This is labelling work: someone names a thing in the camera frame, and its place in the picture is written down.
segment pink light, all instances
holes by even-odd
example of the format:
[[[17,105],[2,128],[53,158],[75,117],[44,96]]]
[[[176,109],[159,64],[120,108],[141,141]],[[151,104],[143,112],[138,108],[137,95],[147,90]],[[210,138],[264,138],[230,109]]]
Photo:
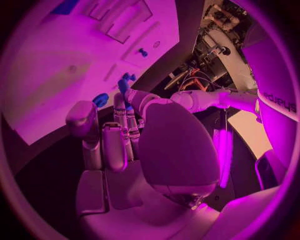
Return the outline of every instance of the pink light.
[[[226,188],[230,175],[233,156],[233,135],[230,131],[214,130],[213,143],[215,145],[220,164],[220,187]]]

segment machinery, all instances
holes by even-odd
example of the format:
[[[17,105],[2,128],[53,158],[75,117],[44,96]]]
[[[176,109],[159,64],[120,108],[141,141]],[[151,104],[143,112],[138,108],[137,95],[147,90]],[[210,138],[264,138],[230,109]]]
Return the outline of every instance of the machinery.
[[[200,2],[204,10],[203,1],[40,2],[6,46],[1,110],[10,128],[29,148],[61,128],[80,139],[84,169],[75,182],[74,212],[83,239],[264,239],[292,231],[287,218],[298,213],[300,194],[299,53],[291,51],[293,38],[281,34],[267,3],[236,0],[255,19],[241,49],[251,69],[242,61],[229,64],[236,49],[216,42],[220,34],[211,30],[203,61],[211,73],[214,63],[227,73],[211,77],[198,69],[199,76],[192,67],[162,82],[194,48],[198,26],[182,27],[182,9]],[[38,24],[31,29],[33,20]],[[60,45],[52,44],[55,38]],[[225,74],[230,86],[218,83]],[[187,89],[189,80],[200,89]],[[165,90],[180,86],[160,97],[153,93],[160,82]],[[213,135],[196,117],[211,107],[220,109]],[[251,113],[272,149],[251,166],[259,190],[217,209],[211,197],[216,191],[226,195],[232,184],[229,107]],[[105,119],[105,111],[113,117]],[[68,238],[20,190],[12,170],[18,176],[27,166],[12,167],[6,141],[1,135],[0,183],[14,214],[34,238]]]

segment purple light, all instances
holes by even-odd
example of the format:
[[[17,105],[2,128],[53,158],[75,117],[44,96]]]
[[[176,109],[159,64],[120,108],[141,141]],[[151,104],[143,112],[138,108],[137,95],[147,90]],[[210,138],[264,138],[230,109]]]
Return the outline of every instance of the purple light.
[[[215,145],[220,164],[220,187],[226,188],[230,175],[233,156],[233,135],[230,131],[214,130],[213,143]]]

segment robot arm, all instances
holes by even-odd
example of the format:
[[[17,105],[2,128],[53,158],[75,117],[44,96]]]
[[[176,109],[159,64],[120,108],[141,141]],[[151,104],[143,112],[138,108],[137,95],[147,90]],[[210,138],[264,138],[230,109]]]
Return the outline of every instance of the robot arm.
[[[249,93],[230,92],[226,89],[213,92],[190,90],[176,92],[170,99],[191,113],[204,111],[208,107],[215,106],[221,109],[233,107],[257,115],[256,102],[258,97]]]

